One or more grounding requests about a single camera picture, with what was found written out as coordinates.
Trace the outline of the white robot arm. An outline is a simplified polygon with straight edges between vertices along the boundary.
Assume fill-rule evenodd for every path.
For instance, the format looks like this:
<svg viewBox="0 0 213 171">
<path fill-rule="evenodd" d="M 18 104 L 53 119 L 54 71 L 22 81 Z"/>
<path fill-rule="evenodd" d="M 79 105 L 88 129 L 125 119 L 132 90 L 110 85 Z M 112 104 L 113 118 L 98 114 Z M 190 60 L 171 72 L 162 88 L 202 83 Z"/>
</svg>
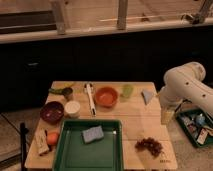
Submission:
<svg viewBox="0 0 213 171">
<path fill-rule="evenodd" d="M 177 106 L 187 99 L 213 117 L 213 88 L 203 83 L 205 76 L 206 70 L 199 62 L 169 69 L 158 94 L 161 107 Z"/>
</svg>

